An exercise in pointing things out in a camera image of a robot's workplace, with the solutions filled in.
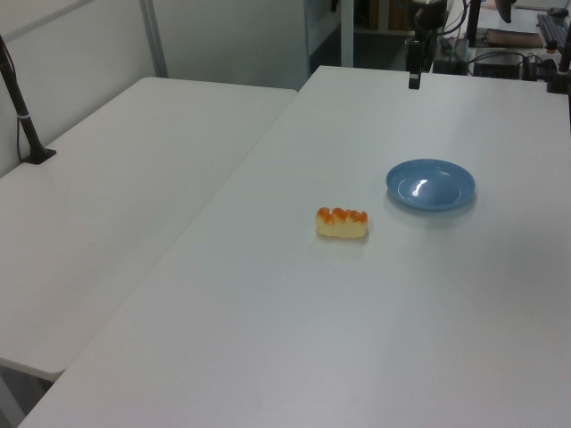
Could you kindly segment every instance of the blue plate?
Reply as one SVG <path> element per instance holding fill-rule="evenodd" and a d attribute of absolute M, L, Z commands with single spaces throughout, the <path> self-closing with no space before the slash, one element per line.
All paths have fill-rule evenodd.
<path fill-rule="evenodd" d="M 416 159 L 391 169 L 386 186 L 398 202 L 419 210 L 442 211 L 470 202 L 476 182 L 469 172 L 453 163 Z"/>

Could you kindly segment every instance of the keyboard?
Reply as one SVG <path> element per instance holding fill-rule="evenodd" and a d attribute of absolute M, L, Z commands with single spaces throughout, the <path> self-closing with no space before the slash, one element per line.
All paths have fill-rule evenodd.
<path fill-rule="evenodd" d="M 537 15 L 537 21 L 545 42 L 557 40 L 557 50 L 562 54 L 565 41 L 567 40 L 567 30 L 569 29 L 565 19 L 549 15 Z"/>

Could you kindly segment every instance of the orange topping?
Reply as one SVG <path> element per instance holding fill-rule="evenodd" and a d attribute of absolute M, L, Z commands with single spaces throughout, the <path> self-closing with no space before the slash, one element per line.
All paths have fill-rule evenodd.
<path fill-rule="evenodd" d="M 317 216 L 320 217 L 325 223 L 334 223 L 336 221 L 345 222 L 358 222 L 367 223 L 368 215 L 367 212 L 358 212 L 355 210 L 343 210 L 341 208 L 333 208 L 330 210 L 327 207 L 319 209 Z"/>
<path fill-rule="evenodd" d="M 321 217 L 321 219 L 325 223 L 333 223 L 333 216 L 331 215 L 331 213 L 329 211 L 330 211 L 329 208 L 323 207 L 323 208 L 319 209 L 317 215 L 318 215 L 318 217 Z"/>
<path fill-rule="evenodd" d="M 334 217 L 339 218 L 341 221 L 345 221 L 347 218 L 347 211 L 341 208 L 333 208 L 333 215 Z"/>

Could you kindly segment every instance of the black device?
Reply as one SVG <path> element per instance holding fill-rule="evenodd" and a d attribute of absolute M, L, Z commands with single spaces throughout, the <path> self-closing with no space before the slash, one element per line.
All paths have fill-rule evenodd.
<path fill-rule="evenodd" d="M 441 38 L 440 46 L 434 54 L 432 71 L 438 74 L 465 75 L 468 73 L 467 56 L 468 41 L 466 39 Z"/>
<path fill-rule="evenodd" d="M 501 18 L 506 23 L 511 23 L 511 5 L 516 0 L 496 0 L 496 8 Z M 476 33 L 478 27 L 478 18 L 480 17 L 481 1 L 473 0 L 470 2 L 470 11 L 468 13 L 468 26 L 466 28 L 466 38 L 469 47 L 476 47 Z"/>
<path fill-rule="evenodd" d="M 552 59 L 543 60 L 539 63 L 530 62 L 529 68 L 529 80 L 534 82 L 537 80 L 550 82 L 557 74 L 557 64 Z"/>
<path fill-rule="evenodd" d="M 486 51 L 476 50 L 476 57 L 483 59 L 474 63 L 474 76 L 480 78 L 519 79 L 519 58 L 516 55 L 497 55 L 485 57 Z"/>
<path fill-rule="evenodd" d="M 552 7 L 547 11 L 549 16 L 553 16 L 554 18 L 565 18 L 569 16 L 569 11 L 562 7 Z"/>
<path fill-rule="evenodd" d="M 537 15 L 537 22 L 539 23 L 539 30 L 543 34 L 543 38 L 548 43 L 548 47 L 555 47 L 560 54 L 563 53 L 565 48 L 565 41 L 567 40 L 567 32 L 569 26 L 562 18 L 555 18 L 553 16 L 539 14 Z"/>
<path fill-rule="evenodd" d="M 569 87 L 569 63 L 571 63 L 571 30 L 567 29 L 567 37 L 561 53 L 557 74 L 551 82 L 547 83 L 547 92 L 553 94 L 567 94 L 569 96 L 569 112 L 571 114 L 571 91 Z"/>
<path fill-rule="evenodd" d="M 444 25 L 446 0 L 411 0 L 407 18 L 414 37 L 407 45 L 406 71 L 409 89 L 420 88 L 423 70 L 430 70 L 436 51 L 436 30 Z"/>
<path fill-rule="evenodd" d="M 0 36 L 0 72 L 2 72 L 2 77 L 4 78 L 4 82 L 8 88 L 8 93 L 12 98 L 12 103 L 16 109 L 18 120 L 21 123 L 21 127 L 23 128 L 26 137 L 28 138 L 29 157 L 22 161 L 39 165 L 54 156 L 55 150 L 46 149 L 39 142 L 36 129 L 34 128 L 34 123 L 32 122 L 32 118 L 29 116 L 28 107 L 24 102 L 20 87 L 16 81 L 16 75 L 12 68 L 8 48 L 6 47 L 2 36 Z"/>

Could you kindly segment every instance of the white table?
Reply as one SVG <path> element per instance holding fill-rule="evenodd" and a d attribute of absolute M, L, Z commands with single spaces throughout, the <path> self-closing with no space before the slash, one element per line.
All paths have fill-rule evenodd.
<path fill-rule="evenodd" d="M 0 365 L 55 380 L 294 95 L 146 78 L 0 179 Z"/>
<path fill-rule="evenodd" d="M 408 78 L 319 68 L 22 428 L 567 426 L 567 98 Z M 476 202 L 392 202 L 425 157 Z M 317 237 L 323 205 L 368 238 Z"/>

